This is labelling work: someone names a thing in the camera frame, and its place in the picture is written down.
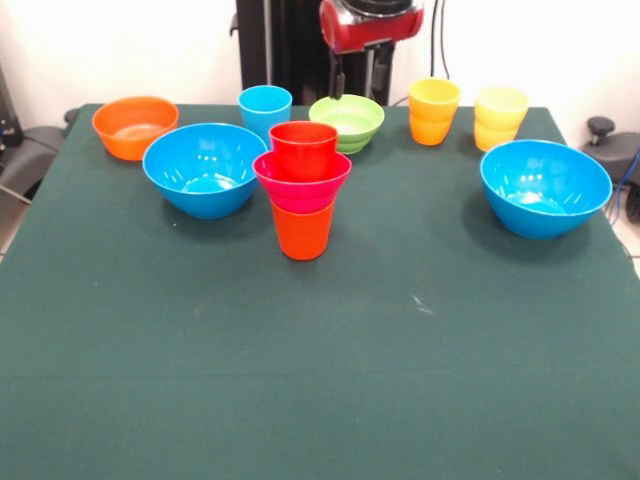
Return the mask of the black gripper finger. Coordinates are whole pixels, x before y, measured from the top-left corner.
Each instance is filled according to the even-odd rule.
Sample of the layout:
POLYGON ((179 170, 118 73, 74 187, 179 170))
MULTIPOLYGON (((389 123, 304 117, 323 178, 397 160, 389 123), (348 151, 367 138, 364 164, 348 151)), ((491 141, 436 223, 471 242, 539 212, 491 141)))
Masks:
POLYGON ((344 95, 345 74, 343 71, 343 56, 329 50, 330 79, 329 97, 339 100, 344 95))
POLYGON ((375 47, 372 67, 373 90, 389 90, 394 51, 395 43, 391 41, 381 43, 375 47))

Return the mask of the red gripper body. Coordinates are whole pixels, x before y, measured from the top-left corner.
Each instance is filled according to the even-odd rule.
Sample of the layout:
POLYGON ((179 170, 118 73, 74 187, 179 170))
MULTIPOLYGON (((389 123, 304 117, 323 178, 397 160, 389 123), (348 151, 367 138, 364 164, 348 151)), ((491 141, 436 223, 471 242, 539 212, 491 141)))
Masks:
POLYGON ((329 49, 345 54, 415 36, 424 11, 423 1, 335 0, 320 3, 319 18, 329 49))

